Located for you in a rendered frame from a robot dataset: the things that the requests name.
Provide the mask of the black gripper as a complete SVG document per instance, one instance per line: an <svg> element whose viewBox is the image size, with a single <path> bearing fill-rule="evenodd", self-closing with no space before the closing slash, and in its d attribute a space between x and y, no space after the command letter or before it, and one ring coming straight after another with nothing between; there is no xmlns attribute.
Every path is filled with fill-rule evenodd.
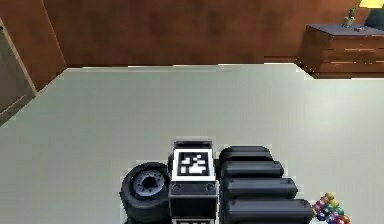
<svg viewBox="0 0 384 224"><path fill-rule="evenodd" d="M135 166L121 184L120 199L127 216L124 224L170 224L169 185L165 164Z"/></svg>

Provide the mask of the multicoloured ball cluster toy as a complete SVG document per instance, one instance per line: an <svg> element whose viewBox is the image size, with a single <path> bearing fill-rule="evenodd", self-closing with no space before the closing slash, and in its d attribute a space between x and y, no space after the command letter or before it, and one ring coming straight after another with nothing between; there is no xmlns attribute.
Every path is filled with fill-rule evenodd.
<svg viewBox="0 0 384 224"><path fill-rule="evenodd" d="M351 218L345 213L333 192L326 192L312 205L313 215L323 224L351 224Z"/></svg>

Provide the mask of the brown wooden chest of drawers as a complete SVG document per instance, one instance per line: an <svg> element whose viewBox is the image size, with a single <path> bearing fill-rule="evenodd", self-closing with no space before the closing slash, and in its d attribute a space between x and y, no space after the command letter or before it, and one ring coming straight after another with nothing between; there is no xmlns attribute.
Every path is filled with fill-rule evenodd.
<svg viewBox="0 0 384 224"><path fill-rule="evenodd" d="M384 31L307 24L295 63L315 79L384 78Z"/></svg>

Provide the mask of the small green house plant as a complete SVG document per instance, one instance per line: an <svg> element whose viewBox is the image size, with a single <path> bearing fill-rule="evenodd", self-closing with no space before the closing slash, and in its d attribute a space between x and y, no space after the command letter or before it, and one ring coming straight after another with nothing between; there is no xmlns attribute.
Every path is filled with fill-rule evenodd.
<svg viewBox="0 0 384 224"><path fill-rule="evenodd" d="M344 18L344 23L343 23L343 26L345 28L349 28L355 21L355 11L356 9L355 8L350 8L349 9L349 12L348 12L348 15Z"/></svg>

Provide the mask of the yellow shade table lamp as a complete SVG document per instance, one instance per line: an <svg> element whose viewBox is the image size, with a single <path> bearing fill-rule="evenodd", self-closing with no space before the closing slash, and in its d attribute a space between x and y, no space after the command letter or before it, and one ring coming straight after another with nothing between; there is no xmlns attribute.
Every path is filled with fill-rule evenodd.
<svg viewBox="0 0 384 224"><path fill-rule="evenodd" d="M370 10L363 20L365 27L384 31L384 0L361 0L359 7Z"/></svg>

